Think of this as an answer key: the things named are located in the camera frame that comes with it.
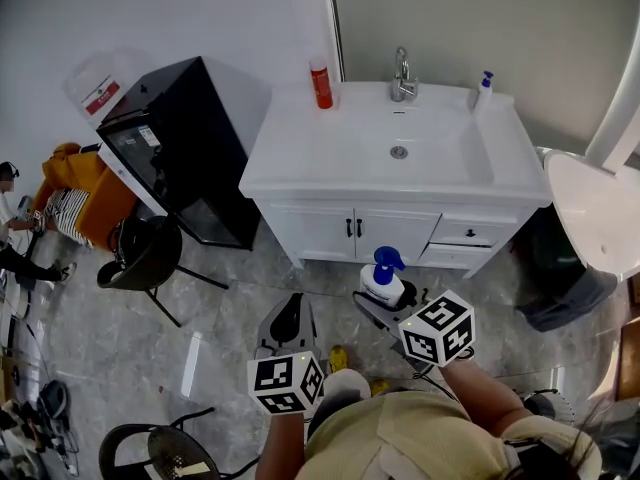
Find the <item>black glass-door fridge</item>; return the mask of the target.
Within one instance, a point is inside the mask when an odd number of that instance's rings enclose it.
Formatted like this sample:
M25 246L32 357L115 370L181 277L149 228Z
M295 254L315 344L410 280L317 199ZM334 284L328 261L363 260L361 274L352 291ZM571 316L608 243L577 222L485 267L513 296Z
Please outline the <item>black glass-door fridge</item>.
M192 238L252 248L260 212L239 189L248 157L201 58L142 76L97 133Z

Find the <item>person's left leg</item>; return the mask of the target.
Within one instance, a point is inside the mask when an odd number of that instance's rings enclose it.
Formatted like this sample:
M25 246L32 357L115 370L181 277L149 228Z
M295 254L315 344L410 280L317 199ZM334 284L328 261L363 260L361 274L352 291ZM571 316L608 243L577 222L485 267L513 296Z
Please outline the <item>person's left leg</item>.
M330 374L324 381L324 397L315 413L329 417L354 403L371 398L368 381L357 371L345 368Z

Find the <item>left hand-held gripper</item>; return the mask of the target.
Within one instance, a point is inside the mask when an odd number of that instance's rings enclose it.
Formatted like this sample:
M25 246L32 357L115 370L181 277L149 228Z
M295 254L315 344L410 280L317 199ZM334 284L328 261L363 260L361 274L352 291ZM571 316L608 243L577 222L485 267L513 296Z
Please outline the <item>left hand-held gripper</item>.
M259 326L259 346L247 362L248 394L266 414L295 414L310 410L324 393L324 369L315 346L311 303L304 293L280 301ZM295 348L275 350L292 341Z

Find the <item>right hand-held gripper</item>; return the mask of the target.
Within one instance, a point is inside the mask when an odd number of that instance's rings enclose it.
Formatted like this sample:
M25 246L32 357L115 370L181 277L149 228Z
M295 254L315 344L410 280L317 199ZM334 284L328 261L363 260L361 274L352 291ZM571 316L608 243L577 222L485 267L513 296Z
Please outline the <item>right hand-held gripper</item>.
M406 359L445 367L454 360L470 358L474 344L473 306L451 290L430 302L427 288L419 290L408 280L402 284L398 309L423 308L401 321L395 310L367 293L354 291L352 299L378 329L391 329Z

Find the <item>wooden board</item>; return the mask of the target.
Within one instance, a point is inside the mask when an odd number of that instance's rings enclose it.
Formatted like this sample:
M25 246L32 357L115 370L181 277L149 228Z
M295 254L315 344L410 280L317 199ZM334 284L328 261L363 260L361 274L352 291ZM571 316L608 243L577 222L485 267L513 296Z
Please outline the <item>wooden board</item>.
M617 401L640 398L640 317L621 330L615 396Z

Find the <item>red bottle white cap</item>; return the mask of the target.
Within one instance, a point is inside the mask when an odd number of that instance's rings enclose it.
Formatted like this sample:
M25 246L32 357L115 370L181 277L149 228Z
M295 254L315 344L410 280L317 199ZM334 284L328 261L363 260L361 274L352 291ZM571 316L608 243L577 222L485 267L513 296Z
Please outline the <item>red bottle white cap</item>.
M327 63L323 57L314 57L310 60L309 67L316 103L320 109L330 109L333 106L333 96Z

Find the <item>chrome faucet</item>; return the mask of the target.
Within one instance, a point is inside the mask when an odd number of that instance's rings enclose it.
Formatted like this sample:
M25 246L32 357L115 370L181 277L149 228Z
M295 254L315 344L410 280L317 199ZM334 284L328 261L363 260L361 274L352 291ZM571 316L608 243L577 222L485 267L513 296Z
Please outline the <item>chrome faucet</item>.
M399 46L395 54L395 74L390 85L390 98L393 102L413 101L418 96L418 89L418 79L410 78L406 49Z

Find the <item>white sink vanity cabinet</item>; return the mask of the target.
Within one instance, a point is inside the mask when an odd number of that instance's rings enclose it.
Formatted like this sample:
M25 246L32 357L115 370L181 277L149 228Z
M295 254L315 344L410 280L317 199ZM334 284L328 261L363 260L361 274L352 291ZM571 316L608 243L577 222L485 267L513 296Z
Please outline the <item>white sink vanity cabinet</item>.
M474 116L474 96L423 84L393 102L384 82L345 82L323 110L301 87L279 88L240 190L296 268L369 264L391 246L409 266L472 276L551 202L513 98L492 95Z

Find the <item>translucent container red label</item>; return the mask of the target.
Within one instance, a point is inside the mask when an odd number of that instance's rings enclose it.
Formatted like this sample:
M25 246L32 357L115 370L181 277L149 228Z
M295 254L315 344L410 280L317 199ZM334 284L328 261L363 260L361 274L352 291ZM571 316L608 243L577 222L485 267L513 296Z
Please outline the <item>translucent container red label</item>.
M131 47L98 51L77 64L62 89L92 130L96 130L119 100L154 69L148 52Z

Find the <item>dark bin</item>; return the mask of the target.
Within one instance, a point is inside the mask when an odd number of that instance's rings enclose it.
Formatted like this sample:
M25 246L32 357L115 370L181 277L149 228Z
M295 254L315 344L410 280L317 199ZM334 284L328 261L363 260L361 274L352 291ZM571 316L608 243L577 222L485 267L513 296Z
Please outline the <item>dark bin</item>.
M583 265L552 205L536 210L515 235L512 250L532 295L520 297L516 310L538 332L587 315L617 288L615 275Z

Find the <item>black metal chair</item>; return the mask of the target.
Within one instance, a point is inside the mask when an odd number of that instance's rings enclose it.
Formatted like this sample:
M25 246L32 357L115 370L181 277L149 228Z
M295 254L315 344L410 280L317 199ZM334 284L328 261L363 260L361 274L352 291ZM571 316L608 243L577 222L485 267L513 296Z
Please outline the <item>black metal chair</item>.
M114 239L114 260L100 268L97 284L102 289L143 292L176 326L181 324L158 300L158 288L175 272L227 290L228 285L180 265L183 238L177 220L155 216L148 220L128 217L108 235Z
M170 424L123 424L113 428L101 443L98 464L103 480L237 480L256 466L260 457L235 472L222 472L206 449L184 430L184 423L215 411L202 411L179 417ZM148 458L129 464L117 464L118 448L134 435L147 435Z

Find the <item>person's left forearm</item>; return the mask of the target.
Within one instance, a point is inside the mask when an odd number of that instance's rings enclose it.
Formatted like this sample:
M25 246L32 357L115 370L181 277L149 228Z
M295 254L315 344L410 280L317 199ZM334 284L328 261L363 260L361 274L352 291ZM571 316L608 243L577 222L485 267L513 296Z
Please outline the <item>person's left forearm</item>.
M304 415L273 416L255 480L295 480L305 463Z

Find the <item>person's torso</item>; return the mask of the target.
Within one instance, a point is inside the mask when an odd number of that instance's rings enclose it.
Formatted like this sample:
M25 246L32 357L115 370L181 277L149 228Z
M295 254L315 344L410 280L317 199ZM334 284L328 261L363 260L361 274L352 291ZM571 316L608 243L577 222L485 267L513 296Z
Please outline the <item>person's torso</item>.
M598 480L602 468L598 447L573 427L533 415L494 436L446 396L403 391L329 416L295 480L515 480L527 459L534 480L551 480L555 459L576 480Z

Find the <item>person's right forearm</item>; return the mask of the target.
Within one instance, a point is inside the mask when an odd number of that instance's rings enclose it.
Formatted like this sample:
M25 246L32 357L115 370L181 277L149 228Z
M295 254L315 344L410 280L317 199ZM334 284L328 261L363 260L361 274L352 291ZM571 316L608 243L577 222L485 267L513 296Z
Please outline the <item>person's right forearm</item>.
M471 421L493 436L500 437L512 424L533 415L508 386L474 361L454 360L440 373Z

